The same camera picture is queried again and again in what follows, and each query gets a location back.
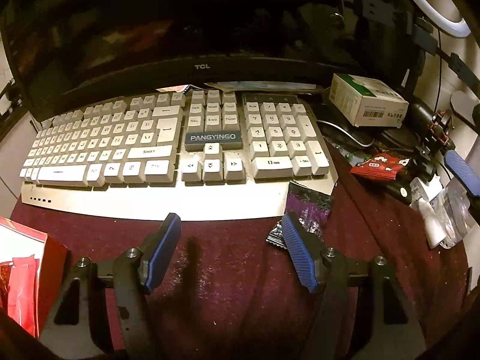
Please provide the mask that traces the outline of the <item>red snack packet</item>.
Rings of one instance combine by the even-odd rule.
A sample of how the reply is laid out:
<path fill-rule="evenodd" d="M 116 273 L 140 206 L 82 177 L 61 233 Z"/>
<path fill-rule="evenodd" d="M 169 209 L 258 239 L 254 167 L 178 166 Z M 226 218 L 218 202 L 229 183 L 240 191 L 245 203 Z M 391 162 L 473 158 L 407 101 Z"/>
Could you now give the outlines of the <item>red snack packet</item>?
<path fill-rule="evenodd" d="M 37 260 L 33 255 L 14 258 L 7 300 L 8 316 L 33 337 L 37 335 L 35 311 L 37 273 Z"/>

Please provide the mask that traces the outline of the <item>small red packet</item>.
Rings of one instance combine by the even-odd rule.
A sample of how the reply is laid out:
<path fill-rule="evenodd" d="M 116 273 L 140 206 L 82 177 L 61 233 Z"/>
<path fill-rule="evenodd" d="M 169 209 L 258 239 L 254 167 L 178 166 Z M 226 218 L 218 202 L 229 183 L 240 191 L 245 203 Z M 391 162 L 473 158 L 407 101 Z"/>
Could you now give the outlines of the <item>small red packet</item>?
<path fill-rule="evenodd" d="M 410 162 L 409 158 L 397 158 L 387 153 L 379 153 L 366 162 L 353 166 L 350 173 L 374 181 L 395 180 Z"/>

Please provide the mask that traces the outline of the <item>dark purple snack packet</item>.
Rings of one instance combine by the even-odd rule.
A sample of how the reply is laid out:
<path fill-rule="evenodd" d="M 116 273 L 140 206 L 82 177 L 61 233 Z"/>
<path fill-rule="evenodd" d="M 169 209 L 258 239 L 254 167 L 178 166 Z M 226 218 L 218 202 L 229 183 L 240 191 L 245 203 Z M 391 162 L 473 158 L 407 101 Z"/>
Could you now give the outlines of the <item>dark purple snack packet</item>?
<path fill-rule="evenodd" d="M 324 230 L 329 219 L 333 198 L 325 193 L 315 191 L 297 182 L 289 183 L 285 214 L 294 212 L 298 221 L 308 233 L 315 235 L 327 250 Z"/>

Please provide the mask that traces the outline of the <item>clear plastic pitcher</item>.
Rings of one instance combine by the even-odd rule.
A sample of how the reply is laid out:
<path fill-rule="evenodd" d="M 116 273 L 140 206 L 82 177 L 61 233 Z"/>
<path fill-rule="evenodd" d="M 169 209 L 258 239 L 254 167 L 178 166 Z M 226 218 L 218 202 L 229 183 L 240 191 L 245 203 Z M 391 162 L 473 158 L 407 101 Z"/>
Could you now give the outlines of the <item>clear plastic pitcher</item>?
<path fill-rule="evenodd" d="M 458 180 L 451 180 L 430 204 L 446 234 L 440 242 L 445 249 L 462 241 L 476 224 L 469 212 L 467 192 Z"/>

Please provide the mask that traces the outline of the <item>white power adapter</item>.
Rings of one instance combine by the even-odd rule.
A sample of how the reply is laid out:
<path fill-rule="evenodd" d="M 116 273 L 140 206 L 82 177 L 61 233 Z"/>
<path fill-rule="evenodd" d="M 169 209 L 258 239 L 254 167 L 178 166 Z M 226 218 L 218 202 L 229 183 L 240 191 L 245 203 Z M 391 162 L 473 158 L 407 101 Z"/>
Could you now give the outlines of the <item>white power adapter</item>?
<path fill-rule="evenodd" d="M 410 188 L 412 203 L 420 198 L 429 203 L 443 190 L 443 185 L 440 177 L 435 175 L 429 182 L 424 182 L 418 177 L 414 178 L 410 183 Z"/>

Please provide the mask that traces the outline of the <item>white dropper bottle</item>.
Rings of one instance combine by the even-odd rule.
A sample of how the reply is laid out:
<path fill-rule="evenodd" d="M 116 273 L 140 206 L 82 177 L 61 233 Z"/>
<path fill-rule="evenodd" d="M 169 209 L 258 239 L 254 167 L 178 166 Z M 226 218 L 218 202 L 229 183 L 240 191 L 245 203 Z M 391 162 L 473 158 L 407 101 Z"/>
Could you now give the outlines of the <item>white dropper bottle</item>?
<path fill-rule="evenodd" d="M 417 205 L 424 219 L 427 242 L 429 247 L 434 249 L 447 237 L 447 233 L 430 203 L 421 197 L 418 199 Z"/>

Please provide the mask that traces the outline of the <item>black device with white button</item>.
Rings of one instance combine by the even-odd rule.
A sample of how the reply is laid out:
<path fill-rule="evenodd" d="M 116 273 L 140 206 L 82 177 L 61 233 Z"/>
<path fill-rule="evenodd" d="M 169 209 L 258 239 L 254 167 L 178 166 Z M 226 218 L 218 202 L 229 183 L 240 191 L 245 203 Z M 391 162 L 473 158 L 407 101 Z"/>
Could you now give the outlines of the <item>black device with white button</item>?
<path fill-rule="evenodd" d="M 389 180 L 383 185 L 383 187 L 385 192 L 390 194 L 391 197 L 394 197 L 396 200 L 407 206 L 411 205 L 413 195 L 408 182 L 402 180 Z"/>

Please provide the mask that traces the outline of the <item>red white tray box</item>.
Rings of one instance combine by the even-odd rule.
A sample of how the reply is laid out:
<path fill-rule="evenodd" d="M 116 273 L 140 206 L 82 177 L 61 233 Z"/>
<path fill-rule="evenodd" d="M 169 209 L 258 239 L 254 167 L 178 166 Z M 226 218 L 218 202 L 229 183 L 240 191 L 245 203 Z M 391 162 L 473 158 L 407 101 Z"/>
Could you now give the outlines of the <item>red white tray box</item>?
<path fill-rule="evenodd" d="M 50 235 L 1 218 L 1 311 L 38 338 L 64 275 L 68 249 Z"/>

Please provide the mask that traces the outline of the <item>green white pill blister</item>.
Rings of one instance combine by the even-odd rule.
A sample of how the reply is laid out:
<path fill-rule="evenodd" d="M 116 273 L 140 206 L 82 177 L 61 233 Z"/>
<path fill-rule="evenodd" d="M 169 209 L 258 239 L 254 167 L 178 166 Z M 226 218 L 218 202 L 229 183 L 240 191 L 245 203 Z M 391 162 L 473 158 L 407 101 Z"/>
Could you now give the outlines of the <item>green white pill blister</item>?
<path fill-rule="evenodd" d="M 348 145 L 344 146 L 334 144 L 334 147 L 341 155 L 343 155 L 343 158 L 345 158 L 352 167 L 360 166 L 361 164 L 371 159 L 370 154 Z"/>

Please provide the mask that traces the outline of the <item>white medicine box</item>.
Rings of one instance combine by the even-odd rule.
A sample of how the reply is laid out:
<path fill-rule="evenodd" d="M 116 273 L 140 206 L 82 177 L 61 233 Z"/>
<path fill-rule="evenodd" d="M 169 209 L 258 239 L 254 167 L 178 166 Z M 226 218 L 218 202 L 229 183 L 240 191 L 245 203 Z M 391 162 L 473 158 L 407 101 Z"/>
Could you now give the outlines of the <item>white medicine box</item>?
<path fill-rule="evenodd" d="M 408 110 L 404 98 L 377 79 L 334 74 L 329 100 L 355 127 L 400 128 Z"/>

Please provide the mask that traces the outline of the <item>white computer keyboard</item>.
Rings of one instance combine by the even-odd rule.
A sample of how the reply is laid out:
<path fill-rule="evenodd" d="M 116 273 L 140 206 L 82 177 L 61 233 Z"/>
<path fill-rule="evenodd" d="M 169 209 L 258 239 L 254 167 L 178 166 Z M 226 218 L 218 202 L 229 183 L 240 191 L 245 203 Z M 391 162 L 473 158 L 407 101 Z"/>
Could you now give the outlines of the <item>white computer keyboard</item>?
<path fill-rule="evenodd" d="M 315 115 L 290 94 L 217 89 L 118 97 L 46 121 L 19 172 L 25 204 L 186 221 L 284 211 L 289 189 L 331 194 Z"/>

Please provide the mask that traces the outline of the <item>black TCL monitor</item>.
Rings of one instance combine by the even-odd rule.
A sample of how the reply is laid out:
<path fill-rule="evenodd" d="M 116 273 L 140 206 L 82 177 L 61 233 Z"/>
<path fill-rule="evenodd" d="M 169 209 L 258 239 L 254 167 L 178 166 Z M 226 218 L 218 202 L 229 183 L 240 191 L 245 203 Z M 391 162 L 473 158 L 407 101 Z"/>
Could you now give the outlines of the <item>black TCL monitor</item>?
<path fill-rule="evenodd" d="M 1 39 L 38 120 L 121 95 L 227 81 L 393 86 L 408 0 L 1 0 Z"/>

